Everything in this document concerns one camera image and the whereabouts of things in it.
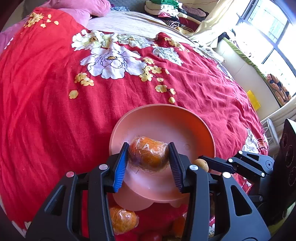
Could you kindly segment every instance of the red bedspread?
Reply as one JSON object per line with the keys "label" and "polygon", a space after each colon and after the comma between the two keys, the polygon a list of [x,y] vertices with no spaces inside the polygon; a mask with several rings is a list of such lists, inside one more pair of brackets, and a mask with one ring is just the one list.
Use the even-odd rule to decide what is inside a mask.
{"label": "red bedspread", "polygon": [[[67,13],[34,12],[0,59],[0,195],[24,232],[67,171],[105,162],[114,125],[138,106],[172,103],[193,111],[211,130],[219,157],[241,149],[266,154],[246,93],[197,48],[165,33],[147,40],[90,32]],[[117,240],[168,229],[185,211],[153,204]]]}

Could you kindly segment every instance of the black speaker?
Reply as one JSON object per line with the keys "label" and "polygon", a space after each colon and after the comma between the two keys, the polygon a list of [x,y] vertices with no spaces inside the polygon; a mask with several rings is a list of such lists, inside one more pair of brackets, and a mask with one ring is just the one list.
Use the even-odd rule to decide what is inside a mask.
{"label": "black speaker", "polygon": [[274,161],[264,218],[267,225],[284,218],[287,208],[296,201],[296,122],[285,120],[279,144],[280,150]]}

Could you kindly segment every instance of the orange in plastic bag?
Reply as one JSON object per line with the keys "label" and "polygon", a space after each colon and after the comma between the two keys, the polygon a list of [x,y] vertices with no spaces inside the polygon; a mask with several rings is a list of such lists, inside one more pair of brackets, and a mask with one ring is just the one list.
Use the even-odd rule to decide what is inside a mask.
{"label": "orange in plastic bag", "polygon": [[124,234],[138,226],[139,218],[133,211],[128,211],[120,206],[109,209],[114,233]]}
{"label": "orange in plastic bag", "polygon": [[187,213],[183,214],[181,217],[179,217],[173,222],[172,231],[176,238],[182,238],[184,227],[185,227],[186,215]]}
{"label": "orange in plastic bag", "polygon": [[129,147],[130,162],[149,171],[160,171],[168,164],[167,143],[148,137],[134,138]]}

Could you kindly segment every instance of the peach plastic bowl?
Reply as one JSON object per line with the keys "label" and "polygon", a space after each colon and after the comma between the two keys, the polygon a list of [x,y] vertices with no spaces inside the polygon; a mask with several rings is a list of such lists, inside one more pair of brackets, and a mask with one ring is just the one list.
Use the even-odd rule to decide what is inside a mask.
{"label": "peach plastic bowl", "polygon": [[[124,142],[146,136],[166,143],[174,142],[180,154],[190,161],[200,155],[215,157],[213,136],[193,112],[170,104],[150,104],[126,113],[115,125],[109,143],[110,155],[120,152]],[[188,194],[175,186],[170,167],[153,173],[127,165],[122,187],[114,194],[118,205],[128,210],[143,210],[154,202],[178,207],[188,203]]]}

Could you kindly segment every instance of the yellow flower print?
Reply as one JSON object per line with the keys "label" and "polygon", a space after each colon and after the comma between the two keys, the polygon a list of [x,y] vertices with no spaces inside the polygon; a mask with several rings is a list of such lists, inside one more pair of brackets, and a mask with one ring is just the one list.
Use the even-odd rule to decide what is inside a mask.
{"label": "yellow flower print", "polygon": [[87,78],[86,76],[87,76],[87,73],[83,73],[83,72],[79,73],[75,77],[75,83],[80,82],[81,80],[84,80],[85,78]]}
{"label": "yellow flower print", "polygon": [[35,13],[35,12],[32,12],[30,14],[30,18],[28,19],[28,21],[26,22],[27,25],[25,24],[25,27],[31,27],[33,24],[35,24],[36,22],[39,22],[40,19],[42,19],[44,16],[42,13]]}
{"label": "yellow flower print", "polygon": [[180,44],[178,41],[175,40],[171,40],[170,42],[168,42],[170,45],[179,48],[180,51],[185,50],[184,46],[182,44]]}
{"label": "yellow flower print", "polygon": [[167,88],[166,85],[157,85],[157,86],[155,87],[156,91],[157,91],[157,92],[161,92],[161,93],[166,92],[166,91],[167,91],[166,88]]}
{"label": "yellow flower print", "polygon": [[172,93],[172,95],[175,95],[176,94],[176,91],[173,88],[170,89],[170,92]]}
{"label": "yellow flower print", "polygon": [[77,96],[78,96],[78,91],[77,90],[73,90],[69,94],[70,99],[75,99]]}
{"label": "yellow flower print", "polygon": [[147,65],[143,70],[144,70],[144,73],[139,75],[139,77],[141,78],[141,80],[143,82],[146,82],[147,80],[151,81],[152,80],[152,77],[153,75],[151,73],[149,73],[149,71],[152,69],[151,66]]}
{"label": "yellow flower print", "polygon": [[172,104],[174,104],[176,101],[175,101],[175,99],[174,99],[174,97],[170,97],[169,99],[168,99],[168,101],[170,102],[170,103],[172,103]]}
{"label": "yellow flower print", "polygon": [[152,67],[152,73],[154,74],[160,74],[161,73],[161,67],[153,66]]}
{"label": "yellow flower print", "polygon": [[147,64],[154,64],[154,60],[148,57],[143,58],[144,62]]}
{"label": "yellow flower print", "polygon": [[88,85],[94,86],[94,81],[86,77],[80,82],[80,84],[82,84],[83,86],[88,86]]}

